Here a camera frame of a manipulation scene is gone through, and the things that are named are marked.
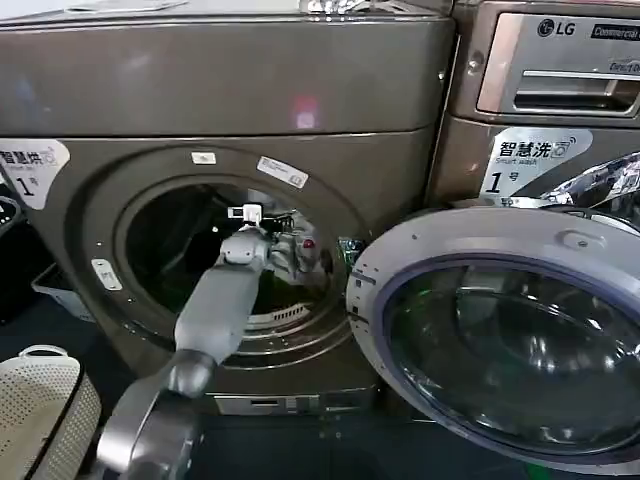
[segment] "sticker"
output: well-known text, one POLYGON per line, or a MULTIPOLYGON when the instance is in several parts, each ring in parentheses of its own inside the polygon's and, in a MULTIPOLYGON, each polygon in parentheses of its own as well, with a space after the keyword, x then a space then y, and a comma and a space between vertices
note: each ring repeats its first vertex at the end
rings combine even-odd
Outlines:
POLYGON ((109 260, 105 260, 104 258, 92 258, 91 266, 102 282, 102 285, 104 285, 104 288, 107 290, 122 290, 122 284, 120 283, 120 280, 118 280, 113 268, 111 268, 109 260))
POLYGON ((22 200, 42 210, 60 169, 69 161, 69 150, 57 140, 0 139, 0 164, 22 200))
POLYGON ((512 127, 496 135, 480 197, 501 202, 536 178, 586 152, 589 130, 512 127))
POLYGON ((213 152, 191 152, 191 160, 198 165, 215 165, 216 154, 213 152))
POLYGON ((309 175, 297 168, 269 157, 260 158, 258 170, 296 188, 304 187, 309 179, 309 175))
POLYGON ((602 40, 626 40, 628 42, 640 41, 640 26, 637 25, 613 25, 608 23, 596 23, 591 32, 591 38, 602 40))

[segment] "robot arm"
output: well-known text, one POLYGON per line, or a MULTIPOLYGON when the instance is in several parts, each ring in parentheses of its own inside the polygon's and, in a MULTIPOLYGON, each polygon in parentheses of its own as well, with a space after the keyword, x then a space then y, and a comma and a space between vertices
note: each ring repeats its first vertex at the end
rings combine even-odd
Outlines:
POLYGON ((268 253, 257 226, 222 243, 216 264, 202 274, 178 317, 175 354, 127 389, 105 425, 98 459, 120 478, 173 480, 188 469, 198 438, 192 400, 240 346, 268 253))

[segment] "plastic laundry basket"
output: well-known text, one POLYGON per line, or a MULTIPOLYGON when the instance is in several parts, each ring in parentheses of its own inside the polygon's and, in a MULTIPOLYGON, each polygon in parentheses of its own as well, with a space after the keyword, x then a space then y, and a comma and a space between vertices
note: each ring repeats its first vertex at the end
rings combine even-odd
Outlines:
POLYGON ((65 350, 34 345, 0 363, 0 477, 75 479, 99 417, 95 388, 65 350))

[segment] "open washer door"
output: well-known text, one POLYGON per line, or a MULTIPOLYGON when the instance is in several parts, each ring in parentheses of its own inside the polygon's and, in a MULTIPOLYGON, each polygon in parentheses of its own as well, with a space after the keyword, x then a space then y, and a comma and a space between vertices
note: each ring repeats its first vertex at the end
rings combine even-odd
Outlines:
POLYGON ((449 430, 582 473, 640 473, 640 238, 543 210, 397 225, 348 281, 355 337, 449 430))

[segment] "lg washing machine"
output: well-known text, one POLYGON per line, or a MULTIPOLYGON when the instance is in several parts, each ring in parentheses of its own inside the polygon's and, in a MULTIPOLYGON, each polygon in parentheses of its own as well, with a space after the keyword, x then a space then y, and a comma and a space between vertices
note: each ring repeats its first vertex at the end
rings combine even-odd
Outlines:
POLYGON ((409 403, 511 457, 640 473, 640 9, 459 2, 427 204, 347 289, 409 403), (537 207, 496 208, 499 207, 537 207))
POLYGON ((209 392, 223 413, 359 408, 378 386, 344 287, 421 202, 453 21, 398 2, 323 8, 106 1, 0 27, 4 172, 136 373, 169 358, 243 205, 261 205, 296 265, 261 278, 209 392))

